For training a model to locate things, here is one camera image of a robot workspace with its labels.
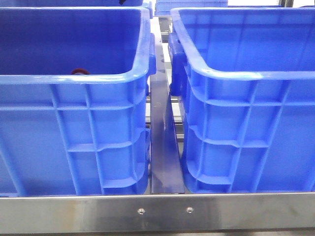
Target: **blue plastic crate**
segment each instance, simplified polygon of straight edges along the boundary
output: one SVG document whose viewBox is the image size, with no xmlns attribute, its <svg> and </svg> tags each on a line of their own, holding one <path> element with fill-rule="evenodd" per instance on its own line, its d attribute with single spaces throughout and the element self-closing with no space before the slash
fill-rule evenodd
<svg viewBox="0 0 315 236">
<path fill-rule="evenodd" d="M 251 6 L 244 6 L 244 5 L 229 5 L 228 7 L 281 7 L 281 5 L 251 5 Z"/>
<path fill-rule="evenodd" d="M 0 22 L 0 196 L 143 193 L 149 11 L 0 8 Z"/>
<path fill-rule="evenodd" d="M 169 16 L 176 7 L 226 7 L 228 0 L 157 0 L 156 16 Z"/>
<path fill-rule="evenodd" d="M 315 9 L 171 11 L 173 95 L 195 193 L 312 191 Z"/>
<path fill-rule="evenodd" d="M 149 9 L 152 18 L 152 2 L 149 0 L 0 0 L 0 7 L 25 6 L 135 6 Z"/>
</svg>

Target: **red object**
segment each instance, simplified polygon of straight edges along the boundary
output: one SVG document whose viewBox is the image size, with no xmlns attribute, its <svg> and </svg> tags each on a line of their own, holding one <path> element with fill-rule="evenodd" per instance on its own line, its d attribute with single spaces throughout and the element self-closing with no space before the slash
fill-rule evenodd
<svg viewBox="0 0 315 236">
<path fill-rule="evenodd" d="M 83 68 L 76 68 L 71 72 L 71 75 L 89 75 L 89 71 Z"/>
</svg>

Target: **screw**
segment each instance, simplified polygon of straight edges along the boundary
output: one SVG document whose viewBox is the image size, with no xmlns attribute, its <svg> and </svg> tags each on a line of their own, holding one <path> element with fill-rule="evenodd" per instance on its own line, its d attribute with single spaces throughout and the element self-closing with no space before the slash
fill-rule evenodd
<svg viewBox="0 0 315 236">
<path fill-rule="evenodd" d="M 188 214 L 191 214 L 191 213 L 193 212 L 193 208 L 192 208 L 192 207 L 187 207 L 187 208 L 186 208 L 186 212 L 187 212 Z"/>
<path fill-rule="evenodd" d="M 138 209 L 138 214 L 143 215 L 146 211 L 143 208 Z"/>
</svg>

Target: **crate handle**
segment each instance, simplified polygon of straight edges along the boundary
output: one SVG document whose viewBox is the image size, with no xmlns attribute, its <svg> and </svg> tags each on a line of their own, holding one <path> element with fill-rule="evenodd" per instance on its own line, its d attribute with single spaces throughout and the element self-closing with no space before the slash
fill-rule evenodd
<svg viewBox="0 0 315 236">
<path fill-rule="evenodd" d="M 149 75 L 154 75 L 157 72 L 157 59 L 156 59 L 156 48 L 155 48 L 155 37 L 151 33 L 150 38 L 150 58 L 149 58 Z"/>
<path fill-rule="evenodd" d="M 180 96 L 182 80 L 187 79 L 185 72 L 187 57 L 176 33 L 169 34 L 168 51 L 172 63 L 172 83 L 169 86 L 170 93 L 172 96 Z"/>
<path fill-rule="evenodd" d="M 151 130 L 146 129 L 146 151 L 150 151 Z"/>
<path fill-rule="evenodd" d="M 150 12 L 150 19 L 153 18 L 153 7 L 152 7 L 152 1 L 149 1 L 149 6 L 146 7 L 146 9 Z"/>
</svg>

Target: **background crate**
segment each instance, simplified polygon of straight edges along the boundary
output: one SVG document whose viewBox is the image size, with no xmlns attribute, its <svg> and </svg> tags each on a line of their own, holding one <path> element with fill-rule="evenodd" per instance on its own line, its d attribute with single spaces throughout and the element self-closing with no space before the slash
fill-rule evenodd
<svg viewBox="0 0 315 236">
<path fill-rule="evenodd" d="M 0 8 L 0 22 L 0 195 L 143 193 L 149 11 Z"/>
<path fill-rule="evenodd" d="M 312 191 L 315 9 L 174 9 L 172 17 L 187 187 Z"/>
<path fill-rule="evenodd" d="M 149 9 L 152 18 L 152 2 L 149 0 L 0 0 L 0 7 L 24 6 L 136 6 Z"/>
<path fill-rule="evenodd" d="M 169 16 L 176 7 L 226 7 L 227 0 L 157 0 L 155 15 Z"/>
</svg>

